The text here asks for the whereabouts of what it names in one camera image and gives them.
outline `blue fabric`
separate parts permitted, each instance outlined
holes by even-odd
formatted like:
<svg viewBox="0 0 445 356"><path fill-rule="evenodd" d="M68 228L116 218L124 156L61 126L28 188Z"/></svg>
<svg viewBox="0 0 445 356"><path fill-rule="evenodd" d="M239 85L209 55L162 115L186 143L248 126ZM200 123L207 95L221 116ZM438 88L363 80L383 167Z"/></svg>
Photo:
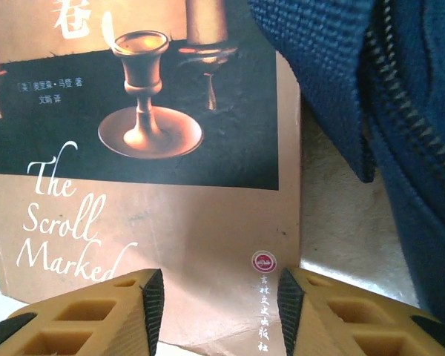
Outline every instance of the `blue fabric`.
<svg viewBox="0 0 445 356"><path fill-rule="evenodd" d="M362 50L368 26L380 42L385 36L381 1L249 4L320 126L364 182L372 179L374 155L421 306L445 323L445 0L394 0L389 8L399 83L429 128L422 137L405 124L386 79Z"/></svg>

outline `goblet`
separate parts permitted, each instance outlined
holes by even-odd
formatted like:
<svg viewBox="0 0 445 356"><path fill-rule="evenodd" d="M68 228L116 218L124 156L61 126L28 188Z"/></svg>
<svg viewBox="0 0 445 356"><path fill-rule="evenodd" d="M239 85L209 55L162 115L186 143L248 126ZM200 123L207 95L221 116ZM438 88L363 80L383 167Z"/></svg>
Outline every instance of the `goblet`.
<svg viewBox="0 0 445 356"><path fill-rule="evenodd" d="M159 64L168 49L168 38L157 31L136 31L120 36L112 47L122 61L125 91L137 106L107 116L99 138L112 151L139 159L182 156L202 141L202 129L190 116L169 108L154 107L151 97L162 90Z"/></svg>

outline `zipper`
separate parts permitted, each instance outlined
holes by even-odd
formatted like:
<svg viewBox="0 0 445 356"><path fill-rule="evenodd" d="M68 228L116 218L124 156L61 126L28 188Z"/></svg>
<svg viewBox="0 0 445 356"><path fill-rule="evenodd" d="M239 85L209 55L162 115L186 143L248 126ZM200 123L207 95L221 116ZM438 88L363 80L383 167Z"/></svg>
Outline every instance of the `zipper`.
<svg viewBox="0 0 445 356"><path fill-rule="evenodd" d="M396 109L396 113L392 113L392 116L395 116L394 125L405 136L411 148L426 158L430 168L445 183L445 143L412 103L398 75L391 1L380 0L379 7L382 13L382 19L379 21L380 33L375 30L373 22L368 26L366 51Z"/></svg>

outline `tan book cover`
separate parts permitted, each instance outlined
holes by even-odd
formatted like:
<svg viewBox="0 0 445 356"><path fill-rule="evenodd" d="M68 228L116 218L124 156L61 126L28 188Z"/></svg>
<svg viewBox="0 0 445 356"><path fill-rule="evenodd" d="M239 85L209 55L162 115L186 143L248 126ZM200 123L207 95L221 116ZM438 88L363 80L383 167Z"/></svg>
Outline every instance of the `tan book cover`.
<svg viewBox="0 0 445 356"><path fill-rule="evenodd" d="M245 1L0 0L0 286L161 268L160 340L284 355L300 93Z"/></svg>

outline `red circular logo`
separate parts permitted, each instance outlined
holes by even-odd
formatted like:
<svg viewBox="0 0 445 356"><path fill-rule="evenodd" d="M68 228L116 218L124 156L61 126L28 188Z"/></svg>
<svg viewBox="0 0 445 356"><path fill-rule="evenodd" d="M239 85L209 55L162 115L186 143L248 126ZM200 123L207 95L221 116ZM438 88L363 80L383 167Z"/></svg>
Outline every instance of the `red circular logo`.
<svg viewBox="0 0 445 356"><path fill-rule="evenodd" d="M267 251L258 251L252 256L252 265L261 273L273 272L277 267L275 256Z"/></svg>

